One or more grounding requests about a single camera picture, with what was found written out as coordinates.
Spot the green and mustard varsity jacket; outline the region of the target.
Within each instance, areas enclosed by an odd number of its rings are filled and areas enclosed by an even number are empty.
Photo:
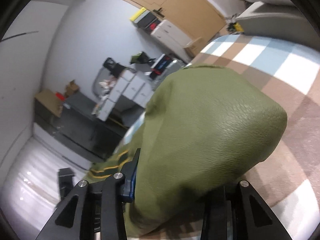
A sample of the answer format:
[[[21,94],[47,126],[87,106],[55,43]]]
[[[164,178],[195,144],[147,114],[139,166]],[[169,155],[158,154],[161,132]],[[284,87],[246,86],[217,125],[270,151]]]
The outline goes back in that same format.
[[[127,235],[140,237],[266,160],[286,125],[283,107],[234,70],[191,65],[165,78],[131,141],[85,179],[105,180],[140,148],[135,200],[124,213]]]

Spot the dark low cabinet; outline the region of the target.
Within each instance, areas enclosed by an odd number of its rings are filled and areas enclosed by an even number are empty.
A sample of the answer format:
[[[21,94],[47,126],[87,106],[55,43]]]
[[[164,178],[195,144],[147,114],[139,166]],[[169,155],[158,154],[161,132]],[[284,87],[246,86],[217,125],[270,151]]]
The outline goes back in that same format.
[[[61,101],[51,90],[34,97],[34,121],[63,146],[99,163],[112,155],[127,129],[92,115],[95,102],[81,92]]]

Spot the white drawer desk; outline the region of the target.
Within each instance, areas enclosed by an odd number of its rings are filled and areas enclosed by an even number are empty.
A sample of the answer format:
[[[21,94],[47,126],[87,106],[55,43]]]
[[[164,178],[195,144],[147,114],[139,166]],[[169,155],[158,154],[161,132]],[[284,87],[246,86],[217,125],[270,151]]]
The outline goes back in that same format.
[[[92,115],[101,121],[106,121],[117,102],[126,98],[139,107],[145,108],[152,97],[153,84],[146,73],[125,69],[119,77],[110,77],[98,82],[101,91],[98,93],[100,101],[93,108]]]

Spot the white curtain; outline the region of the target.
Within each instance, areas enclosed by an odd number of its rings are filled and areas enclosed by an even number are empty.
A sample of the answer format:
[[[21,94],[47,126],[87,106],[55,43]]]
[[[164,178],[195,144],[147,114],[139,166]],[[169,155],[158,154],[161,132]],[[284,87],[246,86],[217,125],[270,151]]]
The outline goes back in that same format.
[[[35,239],[55,211],[61,168],[72,169],[75,183],[86,173],[34,137],[20,150],[1,189],[1,209],[19,239]]]

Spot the black red shoe box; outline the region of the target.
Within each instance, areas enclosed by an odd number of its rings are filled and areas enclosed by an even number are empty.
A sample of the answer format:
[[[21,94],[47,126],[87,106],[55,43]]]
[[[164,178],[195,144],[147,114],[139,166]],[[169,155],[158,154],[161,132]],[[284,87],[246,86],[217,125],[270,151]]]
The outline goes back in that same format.
[[[151,69],[157,75],[160,75],[164,72],[167,66],[172,63],[172,61],[172,57],[167,54],[163,54],[155,61],[155,63],[151,66]]]

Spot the silver aluminium suitcase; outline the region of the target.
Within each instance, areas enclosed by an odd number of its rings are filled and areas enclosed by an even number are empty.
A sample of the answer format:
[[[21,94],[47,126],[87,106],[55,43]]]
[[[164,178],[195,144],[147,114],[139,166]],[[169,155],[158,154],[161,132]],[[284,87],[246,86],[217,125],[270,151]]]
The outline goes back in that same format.
[[[149,74],[149,83],[151,85],[151,89],[155,91],[156,88],[159,87],[159,85],[164,81],[164,79],[168,75],[182,69],[185,66],[186,64],[183,61],[175,59],[166,67],[160,70],[153,68],[151,73]]]

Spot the white cabinet by door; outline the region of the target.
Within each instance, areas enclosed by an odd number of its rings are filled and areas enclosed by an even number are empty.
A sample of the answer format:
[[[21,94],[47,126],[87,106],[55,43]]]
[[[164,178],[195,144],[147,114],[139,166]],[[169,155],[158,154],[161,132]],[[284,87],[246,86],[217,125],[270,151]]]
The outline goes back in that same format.
[[[191,61],[191,57],[184,49],[192,41],[191,38],[170,21],[163,20],[151,32],[151,36],[184,62],[189,63]]]

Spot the upper cardboard box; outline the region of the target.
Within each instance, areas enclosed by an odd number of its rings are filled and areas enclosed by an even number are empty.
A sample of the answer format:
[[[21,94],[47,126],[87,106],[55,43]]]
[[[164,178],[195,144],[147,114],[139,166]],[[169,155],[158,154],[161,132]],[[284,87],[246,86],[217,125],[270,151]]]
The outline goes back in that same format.
[[[189,42],[185,47],[184,50],[186,54],[194,58],[203,48],[203,38],[199,37],[191,42]]]

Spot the yellow topped black box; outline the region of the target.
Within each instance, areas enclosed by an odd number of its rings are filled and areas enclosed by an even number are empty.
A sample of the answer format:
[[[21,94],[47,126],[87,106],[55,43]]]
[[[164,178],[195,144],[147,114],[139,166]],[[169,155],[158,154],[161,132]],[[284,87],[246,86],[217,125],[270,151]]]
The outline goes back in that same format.
[[[131,23],[136,28],[145,28],[155,20],[158,20],[158,18],[145,7],[142,7],[133,16],[130,17]]]

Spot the checkered bed sheet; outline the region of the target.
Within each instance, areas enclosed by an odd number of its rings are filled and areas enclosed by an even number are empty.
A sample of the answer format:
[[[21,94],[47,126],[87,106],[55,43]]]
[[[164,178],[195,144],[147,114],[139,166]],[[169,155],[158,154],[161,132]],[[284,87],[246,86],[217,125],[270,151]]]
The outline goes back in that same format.
[[[319,53],[265,37],[217,38],[156,89],[136,148],[128,236],[196,236],[202,197],[247,179],[293,239],[308,239],[319,224]]]

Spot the wooden door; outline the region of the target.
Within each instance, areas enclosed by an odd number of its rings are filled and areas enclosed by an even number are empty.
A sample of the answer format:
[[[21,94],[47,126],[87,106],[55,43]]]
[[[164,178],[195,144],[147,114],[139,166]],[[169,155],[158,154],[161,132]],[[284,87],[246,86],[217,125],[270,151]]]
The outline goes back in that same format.
[[[207,0],[124,0],[168,20],[189,38],[211,40],[225,25],[223,15]]]

